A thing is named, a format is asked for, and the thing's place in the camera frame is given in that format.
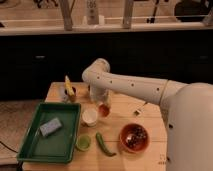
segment green tray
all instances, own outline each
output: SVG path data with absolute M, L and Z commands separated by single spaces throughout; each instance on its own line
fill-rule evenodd
M 18 161 L 68 163 L 73 158 L 81 106 L 78 103 L 40 103 L 35 111 L 23 144 L 17 155 Z M 39 127 L 57 117 L 62 127 L 43 137 Z

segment dark cabinet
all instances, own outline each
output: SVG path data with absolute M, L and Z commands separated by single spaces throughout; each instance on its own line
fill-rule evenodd
M 96 58 L 116 74 L 213 83 L 212 30 L 0 37 L 0 99 L 45 98 Z

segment blue sponge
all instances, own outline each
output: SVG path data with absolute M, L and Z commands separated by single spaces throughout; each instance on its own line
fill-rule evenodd
M 40 131 L 44 137 L 47 137 L 48 135 L 52 134 L 53 132 L 55 132 L 56 130 L 58 130 L 61 127 L 62 127 L 62 124 L 59 121 L 59 119 L 54 118 L 54 119 L 50 120 L 49 122 L 41 125 Z

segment cable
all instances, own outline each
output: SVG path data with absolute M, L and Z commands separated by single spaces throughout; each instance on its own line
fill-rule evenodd
M 0 144 L 2 144 L 4 147 L 6 147 L 8 150 L 14 152 L 14 153 L 18 153 L 16 150 L 13 150 L 12 148 L 8 147 L 5 143 L 3 143 L 2 141 L 0 141 Z

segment wooden table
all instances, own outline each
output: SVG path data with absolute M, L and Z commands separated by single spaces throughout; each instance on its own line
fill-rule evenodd
M 87 85 L 73 83 L 77 89 L 77 103 L 82 111 L 88 107 L 96 107 L 89 99 Z M 63 83 L 53 82 L 46 101 L 59 102 L 59 88 Z M 78 134 L 86 133 L 92 138 L 92 144 L 87 152 L 74 150 L 72 162 L 68 164 L 23 163 L 25 171 L 165 171 L 167 135 L 161 117 L 160 109 L 153 104 L 110 91 L 111 112 L 107 117 L 99 117 L 94 127 L 86 127 L 79 123 Z M 141 109 L 136 116 L 134 111 Z M 118 146 L 118 135 L 121 128 L 130 122 L 142 124 L 150 135 L 150 144 L 142 154 L 130 154 Z M 107 157 L 98 147 L 95 134 L 99 131 L 111 151 L 117 153 Z

